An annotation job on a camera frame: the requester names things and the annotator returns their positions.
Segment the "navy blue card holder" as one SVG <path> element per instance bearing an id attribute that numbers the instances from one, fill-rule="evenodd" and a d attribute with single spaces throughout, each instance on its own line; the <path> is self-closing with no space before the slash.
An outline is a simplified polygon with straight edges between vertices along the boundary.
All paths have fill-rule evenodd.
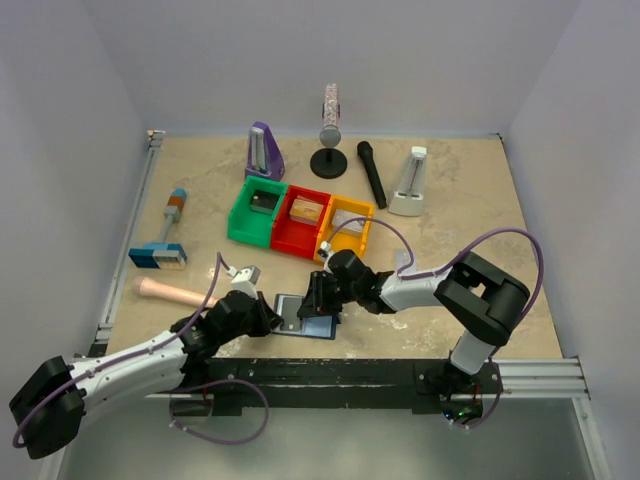
<path id="1" fill-rule="evenodd" d="M 282 295 L 291 295 L 291 294 L 277 294 L 275 296 L 274 312 L 276 314 L 278 314 L 277 313 L 278 300 Z M 339 315 L 301 318 L 301 320 L 302 320 L 302 330 L 298 333 L 284 332 L 281 329 L 273 333 L 277 335 L 283 335 L 283 336 L 295 336 L 295 337 L 304 337 L 304 338 L 317 338 L 317 339 L 323 339 L 323 340 L 334 340 L 336 336 L 337 326 L 341 323 L 341 318 Z"/>

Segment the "black credit card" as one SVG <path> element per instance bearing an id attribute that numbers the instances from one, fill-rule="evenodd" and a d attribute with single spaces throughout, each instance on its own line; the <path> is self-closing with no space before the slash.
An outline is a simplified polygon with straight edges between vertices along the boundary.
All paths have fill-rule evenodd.
<path id="1" fill-rule="evenodd" d="M 283 319 L 280 329 L 284 332 L 300 332 L 302 320 L 298 310 L 303 298 L 297 295 L 282 295 L 278 300 L 277 313 Z"/>

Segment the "white silver credit card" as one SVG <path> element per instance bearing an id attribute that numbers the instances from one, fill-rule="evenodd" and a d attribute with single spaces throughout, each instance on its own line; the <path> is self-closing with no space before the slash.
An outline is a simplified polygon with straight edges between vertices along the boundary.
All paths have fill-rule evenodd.
<path id="1" fill-rule="evenodd" d="M 394 252 L 394 266 L 395 270 L 399 270 L 404 265 L 408 264 L 410 261 L 410 255 L 406 250 L 396 249 Z M 413 263 L 409 266 L 404 274 L 412 274 L 416 271 L 416 264 Z"/>

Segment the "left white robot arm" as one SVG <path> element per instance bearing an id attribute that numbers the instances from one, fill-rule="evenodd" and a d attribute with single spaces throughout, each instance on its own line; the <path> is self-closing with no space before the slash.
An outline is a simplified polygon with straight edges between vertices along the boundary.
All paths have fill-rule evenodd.
<path id="1" fill-rule="evenodd" d="M 195 392 L 207 380 L 206 363 L 230 341 L 265 337 L 283 319 L 263 294 L 232 290 L 211 307 L 139 345 L 99 358 L 39 365 L 9 402 L 16 422 L 12 445 L 41 459 L 66 447 L 81 428 L 138 397 Z"/>

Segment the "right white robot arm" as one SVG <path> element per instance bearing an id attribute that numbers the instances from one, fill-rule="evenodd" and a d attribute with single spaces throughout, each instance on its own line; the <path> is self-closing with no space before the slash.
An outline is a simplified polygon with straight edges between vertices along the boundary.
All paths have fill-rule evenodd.
<path id="1" fill-rule="evenodd" d="M 374 315 L 442 306 L 464 327 L 445 378 L 455 391 L 467 392 L 479 383 L 485 361 L 509 341 L 529 300 L 522 282 L 473 252 L 403 278 L 398 271 L 374 272 L 353 251 L 341 250 L 311 273 L 297 315 L 337 315 L 351 302 Z"/>

